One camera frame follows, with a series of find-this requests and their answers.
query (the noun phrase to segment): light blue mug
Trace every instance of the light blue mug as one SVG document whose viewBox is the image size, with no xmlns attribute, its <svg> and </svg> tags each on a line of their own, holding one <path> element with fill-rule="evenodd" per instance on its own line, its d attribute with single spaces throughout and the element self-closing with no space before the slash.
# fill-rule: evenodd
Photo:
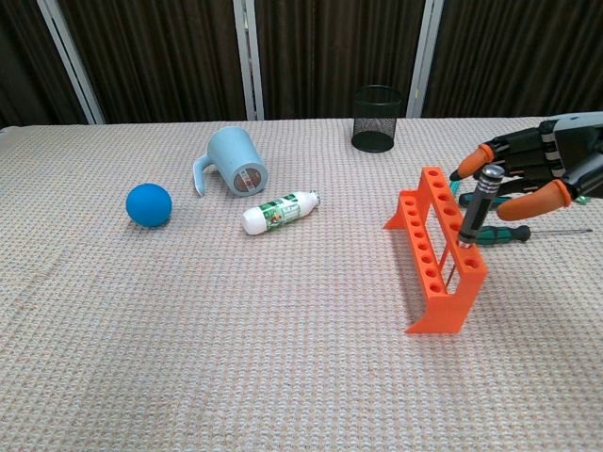
<svg viewBox="0 0 603 452">
<path fill-rule="evenodd" d="M 223 127 L 209 140 L 207 153 L 192 166 L 195 188 L 205 194 L 204 169 L 216 165 L 230 191 L 238 196 L 251 196 L 262 191 L 268 171 L 257 154 L 249 134 L 240 127 Z"/>
</svg>

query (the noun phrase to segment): orange fingertip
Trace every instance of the orange fingertip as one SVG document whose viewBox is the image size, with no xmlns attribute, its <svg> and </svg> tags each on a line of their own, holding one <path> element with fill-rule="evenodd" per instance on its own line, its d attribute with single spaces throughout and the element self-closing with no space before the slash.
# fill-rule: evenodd
<svg viewBox="0 0 603 452">
<path fill-rule="evenodd" d="M 487 144 L 481 144 L 478 146 L 471 155 L 467 156 L 465 160 L 461 162 L 457 169 L 461 179 L 470 176 L 475 171 L 479 170 L 486 163 L 490 163 L 494 160 L 494 151 Z"/>
<path fill-rule="evenodd" d="M 506 201 L 497 209 L 498 217 L 506 221 L 538 217 L 572 203 L 565 184 L 555 179 L 529 195 Z"/>
</svg>

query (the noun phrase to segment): mug handle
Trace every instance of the mug handle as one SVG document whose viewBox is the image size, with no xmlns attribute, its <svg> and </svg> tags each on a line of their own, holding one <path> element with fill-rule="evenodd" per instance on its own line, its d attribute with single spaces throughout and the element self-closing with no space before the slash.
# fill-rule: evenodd
<svg viewBox="0 0 603 452">
<path fill-rule="evenodd" d="M 199 157 L 195 163 L 192 164 L 192 175 L 195 180 L 195 189 L 201 196 L 205 194 L 205 178 L 204 169 L 211 165 L 212 162 L 209 155 L 205 154 Z"/>
</svg>

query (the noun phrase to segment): table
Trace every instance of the table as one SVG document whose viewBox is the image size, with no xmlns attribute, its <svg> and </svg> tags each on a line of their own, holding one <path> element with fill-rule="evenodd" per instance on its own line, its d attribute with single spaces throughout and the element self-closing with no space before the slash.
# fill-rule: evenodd
<svg viewBox="0 0 603 452">
<path fill-rule="evenodd" d="M 539 122 L 399 120 L 381 154 L 351 147 L 352 120 L 230 123 L 269 169 L 251 198 L 214 170 L 193 187 L 227 122 L 8 129 L 0 449 L 600 450 L 603 204 L 528 221 L 587 236 L 482 249 L 457 335 L 404 333 L 423 299 L 382 229 L 421 167 Z M 144 182 L 172 196 L 156 230 L 125 213 Z M 245 209 L 309 189 L 317 211 L 245 235 Z"/>
</svg>

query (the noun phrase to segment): dark curtain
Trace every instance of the dark curtain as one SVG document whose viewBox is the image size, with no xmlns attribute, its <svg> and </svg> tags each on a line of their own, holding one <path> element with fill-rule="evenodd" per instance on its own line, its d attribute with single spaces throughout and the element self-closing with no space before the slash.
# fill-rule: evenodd
<svg viewBox="0 0 603 452">
<path fill-rule="evenodd" d="M 107 122 L 244 120 L 230 0 L 60 0 Z"/>
<path fill-rule="evenodd" d="M 425 117 L 603 109 L 601 0 L 447 0 Z"/>
<path fill-rule="evenodd" d="M 267 119 L 351 117 L 353 93 L 368 84 L 406 99 L 423 7 L 424 0 L 256 0 Z"/>
<path fill-rule="evenodd" d="M 0 129 L 86 122 L 36 0 L 0 0 Z"/>
</svg>

